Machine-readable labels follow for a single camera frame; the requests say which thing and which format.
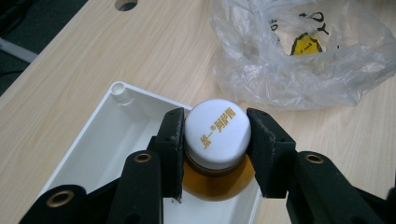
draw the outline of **honey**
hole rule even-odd
[[[255,172],[248,155],[231,172],[223,175],[203,175],[184,161],[183,189],[195,197],[218,202],[238,195],[253,179]]]

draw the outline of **white tray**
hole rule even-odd
[[[80,185],[87,193],[120,177],[125,159],[146,149],[169,110],[188,105],[166,99],[123,82],[114,83],[96,107],[73,145],[41,190],[64,184]],[[163,200],[164,224],[253,223],[260,198],[256,181],[238,196],[206,202],[183,190],[182,203]]]

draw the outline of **jar cap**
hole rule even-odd
[[[238,105],[211,99],[192,109],[185,121],[186,153],[209,170],[226,170],[243,159],[250,122]]]

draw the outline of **jar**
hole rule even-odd
[[[250,140],[245,111],[223,99],[192,109],[185,121],[183,189],[206,201],[230,199],[255,174],[245,151]]]

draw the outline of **table surface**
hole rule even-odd
[[[185,105],[226,98],[210,68],[219,41],[209,7],[142,0],[120,12],[115,1],[88,1],[0,98],[0,223],[21,219],[113,82]],[[374,11],[396,34],[396,3],[376,1]],[[328,156],[352,185],[385,198],[395,183],[395,95],[393,77],[354,107],[271,115],[297,150]],[[255,223],[288,222],[285,200],[261,200]]]

